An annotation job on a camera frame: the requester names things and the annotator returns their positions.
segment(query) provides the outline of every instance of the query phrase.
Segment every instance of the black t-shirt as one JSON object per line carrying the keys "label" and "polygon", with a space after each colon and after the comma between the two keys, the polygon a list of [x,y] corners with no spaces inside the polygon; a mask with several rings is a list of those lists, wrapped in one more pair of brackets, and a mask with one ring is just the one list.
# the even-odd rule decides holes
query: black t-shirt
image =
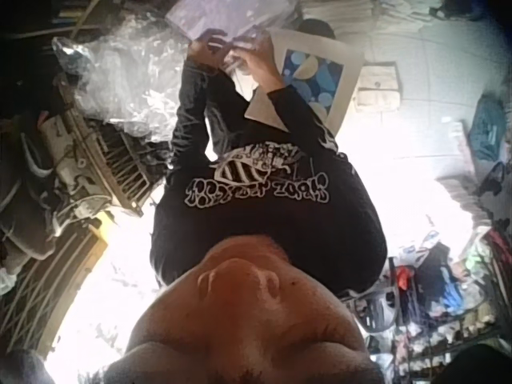
{"label": "black t-shirt", "polygon": [[202,92],[215,76],[197,67],[184,71],[174,170],[154,218],[150,260],[160,281],[171,284],[225,238],[265,234],[334,294],[370,288],[386,260],[386,241],[332,135],[287,87],[269,97],[290,142],[251,143],[208,161]]}

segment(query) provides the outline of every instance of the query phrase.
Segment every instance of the man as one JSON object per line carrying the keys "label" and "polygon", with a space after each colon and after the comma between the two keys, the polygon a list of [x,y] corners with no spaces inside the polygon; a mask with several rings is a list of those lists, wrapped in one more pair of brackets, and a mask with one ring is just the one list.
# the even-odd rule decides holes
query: man
{"label": "man", "polygon": [[[378,383],[338,297],[369,289],[386,260],[374,206],[296,90],[268,34],[208,30],[182,74],[173,170],[150,260],[167,289],[137,322],[107,383]],[[244,118],[222,72],[243,60],[289,133]],[[205,156],[209,135],[219,160]]]}

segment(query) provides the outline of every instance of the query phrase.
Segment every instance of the clear plastic wrap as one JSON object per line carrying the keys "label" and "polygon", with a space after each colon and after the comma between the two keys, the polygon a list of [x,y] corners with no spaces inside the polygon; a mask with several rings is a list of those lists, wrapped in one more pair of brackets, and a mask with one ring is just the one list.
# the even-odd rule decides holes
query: clear plastic wrap
{"label": "clear plastic wrap", "polygon": [[[80,77],[75,98],[85,116],[118,124],[135,137],[168,141],[177,120],[186,47],[189,38],[197,37],[184,27],[215,27],[233,37],[253,26],[284,26],[294,18],[297,2],[181,0],[167,14],[167,22],[131,15],[94,42],[54,38],[53,48],[64,70]],[[207,6],[196,7],[203,3]]]}
{"label": "clear plastic wrap", "polygon": [[53,48],[64,70],[80,76],[75,99],[85,116],[161,142],[176,123],[187,43],[165,23],[129,16],[94,42],[54,38]]}
{"label": "clear plastic wrap", "polygon": [[252,27],[280,27],[296,16],[299,0],[180,0],[166,19],[190,39],[208,28],[224,30],[228,38]]}

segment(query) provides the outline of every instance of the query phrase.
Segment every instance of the red object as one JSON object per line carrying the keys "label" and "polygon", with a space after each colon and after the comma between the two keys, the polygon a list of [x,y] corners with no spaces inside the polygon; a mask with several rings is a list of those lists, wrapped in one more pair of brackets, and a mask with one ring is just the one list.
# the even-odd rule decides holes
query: red object
{"label": "red object", "polygon": [[509,264],[512,264],[512,254],[510,254],[509,245],[502,238],[499,232],[492,229],[489,232],[487,232],[486,238],[488,242],[493,242],[496,245],[496,247],[500,249],[500,251],[502,252],[503,259]]}
{"label": "red object", "polygon": [[411,268],[400,266],[397,268],[397,284],[401,290],[407,290],[409,287],[409,279],[414,276]]}

